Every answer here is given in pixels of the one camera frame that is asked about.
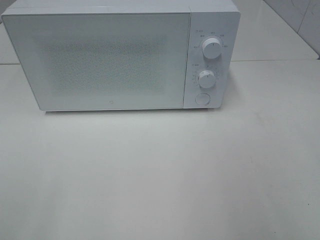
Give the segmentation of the round white door button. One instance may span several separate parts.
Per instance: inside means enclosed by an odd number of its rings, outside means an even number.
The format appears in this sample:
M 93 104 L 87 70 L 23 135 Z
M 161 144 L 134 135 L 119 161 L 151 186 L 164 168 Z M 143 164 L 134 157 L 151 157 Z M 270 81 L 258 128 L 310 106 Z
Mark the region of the round white door button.
M 207 93 L 200 93 L 194 100 L 198 105 L 207 105 L 210 103 L 211 97 Z

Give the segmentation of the white microwave oven body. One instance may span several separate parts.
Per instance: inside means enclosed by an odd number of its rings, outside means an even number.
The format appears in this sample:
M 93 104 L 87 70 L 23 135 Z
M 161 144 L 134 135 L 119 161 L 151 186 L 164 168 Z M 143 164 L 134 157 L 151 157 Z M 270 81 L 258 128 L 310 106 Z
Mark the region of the white microwave oven body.
M 16 15 L 184 13 L 189 14 L 189 32 L 183 105 L 181 108 L 157 109 L 218 108 L 226 90 L 241 17 L 240 11 L 230 0 L 18 0 L 3 12 L 1 20 L 4 24 L 4 16 Z M 222 53 L 215 59 L 207 59 L 203 56 L 201 45 L 205 39 L 212 36 L 221 40 Z M 216 83 L 212 88 L 199 86 L 199 73 L 205 70 L 213 71 L 216 75 Z M 195 102 L 195 97 L 201 93 L 210 96 L 209 104 L 198 105 Z

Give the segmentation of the white microwave door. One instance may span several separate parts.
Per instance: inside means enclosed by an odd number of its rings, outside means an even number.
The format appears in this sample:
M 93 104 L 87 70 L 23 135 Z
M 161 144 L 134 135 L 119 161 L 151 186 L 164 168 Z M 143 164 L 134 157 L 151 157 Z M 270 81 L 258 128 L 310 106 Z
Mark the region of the white microwave door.
M 6 15 L 43 111 L 183 106 L 190 15 Z

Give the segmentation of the white microwave knob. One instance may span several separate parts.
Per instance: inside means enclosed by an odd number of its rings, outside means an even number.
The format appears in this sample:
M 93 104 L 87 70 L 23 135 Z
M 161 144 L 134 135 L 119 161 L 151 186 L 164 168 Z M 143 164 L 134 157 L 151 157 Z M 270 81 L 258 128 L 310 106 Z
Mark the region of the white microwave knob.
M 212 70 L 203 70 L 198 75 L 198 84 L 203 89 L 213 88 L 216 81 L 217 77 Z
M 210 36 L 203 41 L 201 49 L 206 59 L 216 59 L 222 54 L 222 41 L 217 36 Z

